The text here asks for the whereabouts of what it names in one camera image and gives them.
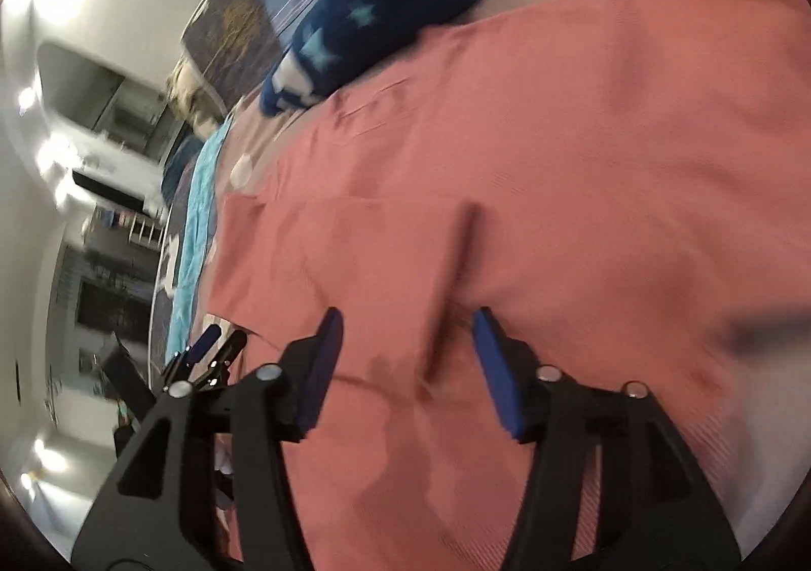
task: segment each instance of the light blue blanket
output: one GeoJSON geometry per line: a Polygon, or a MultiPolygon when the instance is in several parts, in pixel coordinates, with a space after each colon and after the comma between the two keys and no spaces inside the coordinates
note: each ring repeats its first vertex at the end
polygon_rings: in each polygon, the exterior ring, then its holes
{"type": "Polygon", "coordinates": [[[209,222],[214,206],[216,160],[220,157],[220,149],[231,127],[231,120],[231,116],[228,116],[220,129],[205,142],[192,175],[180,269],[177,272],[172,319],[169,322],[169,336],[164,352],[166,363],[190,343],[189,331],[192,330],[194,319],[197,283],[200,281],[205,255],[213,236],[213,231],[209,231],[209,222]]]}

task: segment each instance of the clamp jaw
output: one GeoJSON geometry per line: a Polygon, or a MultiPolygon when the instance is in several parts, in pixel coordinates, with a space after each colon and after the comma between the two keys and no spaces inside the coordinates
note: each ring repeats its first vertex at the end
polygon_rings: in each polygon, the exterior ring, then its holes
{"type": "Polygon", "coordinates": [[[72,564],[80,571],[222,571],[268,568],[271,559],[283,571],[312,569],[281,442],[297,443],[315,426],[342,339],[342,315],[330,308],[315,336],[292,342],[278,363],[236,385],[211,387],[210,377],[193,385],[188,375],[176,375],[104,483],[72,564]],[[244,564],[216,553],[214,436],[220,433],[234,435],[244,564]]]}
{"type": "MultiPolygon", "coordinates": [[[[246,334],[232,334],[192,384],[191,367],[216,340],[213,332],[204,334],[205,343],[176,359],[163,393],[138,416],[143,416],[139,432],[124,448],[76,541],[76,569],[313,571],[281,442],[297,443],[315,426],[342,335],[341,313],[331,308],[315,336],[291,343],[278,363],[226,387],[246,334]],[[233,435],[242,563],[216,553],[218,433],[233,435]]],[[[539,363],[526,343],[504,333],[488,308],[473,317],[473,341],[504,429],[518,443],[534,444],[501,571],[738,567],[741,554],[723,509],[646,385],[632,381],[620,393],[581,386],[558,367],[539,363]],[[595,549],[573,562],[585,462],[595,446],[601,460],[595,549]]],[[[120,372],[120,360],[113,372],[119,383],[127,374],[120,372]]],[[[119,393],[139,397],[143,411],[147,400],[139,391],[119,393]]]]}
{"type": "Polygon", "coordinates": [[[591,389],[508,337],[489,308],[473,340],[499,420],[534,443],[501,571],[727,571],[732,529],[695,456],[646,385],[591,389]],[[587,455],[600,448],[595,551],[570,561],[587,455]]]}

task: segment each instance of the bed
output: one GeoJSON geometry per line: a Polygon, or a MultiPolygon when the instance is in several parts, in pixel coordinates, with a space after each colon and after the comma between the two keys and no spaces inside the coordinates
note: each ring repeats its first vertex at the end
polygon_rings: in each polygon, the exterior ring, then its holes
{"type": "MultiPolygon", "coordinates": [[[[267,34],[281,39],[269,44],[277,53],[285,38],[289,38],[291,28],[313,1],[286,0],[285,7],[273,15],[272,23],[257,38],[263,43],[270,38],[267,34]]],[[[487,19],[534,1],[538,0],[487,0],[473,13],[473,18],[487,19]]],[[[272,8],[266,1],[254,0],[254,4],[265,12],[272,8]]],[[[226,4],[207,9],[216,20],[215,26],[222,23],[216,12],[227,7],[226,4]]],[[[204,17],[198,16],[193,23],[204,17]]],[[[195,33],[197,38],[205,38],[205,33],[200,35],[199,29],[195,33]]],[[[207,308],[217,260],[217,213],[222,212],[226,196],[234,192],[259,193],[269,175],[273,174],[278,158],[297,138],[307,133],[319,115],[319,109],[314,108],[305,113],[264,119],[258,110],[258,92],[253,88],[261,79],[261,66],[245,66],[237,62],[223,72],[213,70],[214,63],[208,62],[209,71],[201,72],[210,83],[222,80],[217,88],[218,92],[224,93],[222,100],[228,103],[227,108],[247,95],[241,113],[231,124],[216,164],[213,180],[216,207],[212,208],[208,223],[205,265],[195,293],[192,339],[212,323],[220,324],[226,332],[230,327],[230,323],[211,315],[207,308]]],[[[193,171],[194,163],[187,167],[180,181],[166,228],[153,302],[150,340],[153,370],[165,362],[173,289],[181,263],[193,171]]],[[[805,389],[811,381],[811,355],[808,354],[811,336],[804,315],[784,324],[777,328],[764,326],[762,330],[756,327],[755,332],[750,332],[748,342],[741,345],[741,356],[737,359],[745,377],[741,393],[743,406],[739,412],[741,421],[737,426],[746,436],[740,437],[743,441],[741,450],[731,455],[738,466],[734,481],[725,487],[723,502],[744,553],[750,552],[777,521],[811,465],[811,422],[804,417],[792,417],[793,414],[808,413],[811,408],[811,396],[805,389]]]]}

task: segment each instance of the white polka dot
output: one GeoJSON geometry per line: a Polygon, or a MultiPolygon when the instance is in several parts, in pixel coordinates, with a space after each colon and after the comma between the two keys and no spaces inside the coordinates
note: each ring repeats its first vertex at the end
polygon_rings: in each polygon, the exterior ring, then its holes
{"type": "Polygon", "coordinates": [[[166,273],[161,282],[161,287],[169,298],[174,298],[174,270],[177,267],[177,254],[180,253],[180,237],[172,235],[169,243],[164,247],[166,261],[166,273]]]}
{"type": "Polygon", "coordinates": [[[208,255],[206,255],[205,263],[211,264],[214,260],[214,256],[216,255],[216,239],[212,239],[211,241],[211,248],[208,249],[208,255]]]}
{"type": "Polygon", "coordinates": [[[242,189],[248,184],[252,173],[253,163],[250,161],[250,155],[242,155],[231,170],[231,186],[234,189],[242,189]]]}
{"type": "Polygon", "coordinates": [[[288,52],[281,60],[271,83],[277,93],[287,91],[297,96],[309,95],[313,89],[310,76],[304,72],[294,52],[288,52]]]}

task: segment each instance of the white star pattern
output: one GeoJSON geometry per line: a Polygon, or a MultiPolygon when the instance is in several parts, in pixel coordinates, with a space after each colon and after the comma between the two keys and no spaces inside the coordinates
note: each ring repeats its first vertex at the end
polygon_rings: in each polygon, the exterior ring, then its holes
{"type": "Polygon", "coordinates": [[[323,29],[319,28],[315,30],[314,33],[306,33],[304,35],[307,40],[304,42],[304,45],[302,45],[299,54],[303,57],[307,57],[315,70],[323,72],[332,64],[341,60],[341,57],[327,50],[326,46],[323,44],[323,29]]]}
{"type": "Polygon", "coordinates": [[[299,96],[310,95],[313,88],[312,80],[302,69],[295,52],[285,54],[285,58],[281,60],[276,72],[273,73],[271,83],[277,93],[287,91],[299,96]]]}
{"type": "Polygon", "coordinates": [[[350,6],[349,17],[358,25],[358,28],[368,27],[376,20],[374,5],[355,1],[352,2],[350,6]]]}
{"type": "Polygon", "coordinates": [[[169,243],[163,247],[163,255],[166,261],[166,273],[159,281],[161,288],[169,298],[174,298],[174,272],[177,268],[177,254],[180,253],[180,236],[172,235],[169,243]]]}

